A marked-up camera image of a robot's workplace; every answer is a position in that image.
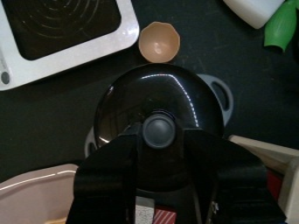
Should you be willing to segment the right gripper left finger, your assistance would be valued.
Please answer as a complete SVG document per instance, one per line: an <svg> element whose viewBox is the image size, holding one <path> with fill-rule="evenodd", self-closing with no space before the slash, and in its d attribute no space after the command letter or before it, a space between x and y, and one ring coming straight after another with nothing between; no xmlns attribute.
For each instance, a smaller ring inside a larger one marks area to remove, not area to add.
<svg viewBox="0 0 299 224"><path fill-rule="evenodd" d="M128 127L81 163L67 224L135 224L140 126Z"/></svg>

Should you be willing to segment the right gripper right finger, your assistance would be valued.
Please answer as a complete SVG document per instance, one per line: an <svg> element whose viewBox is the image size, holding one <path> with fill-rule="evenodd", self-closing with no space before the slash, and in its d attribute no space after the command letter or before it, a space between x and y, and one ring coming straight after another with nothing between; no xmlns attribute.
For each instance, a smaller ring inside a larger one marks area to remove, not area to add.
<svg viewBox="0 0 299 224"><path fill-rule="evenodd" d="M183 156L204 224L286 224L258 156L200 129L183 133Z"/></svg>

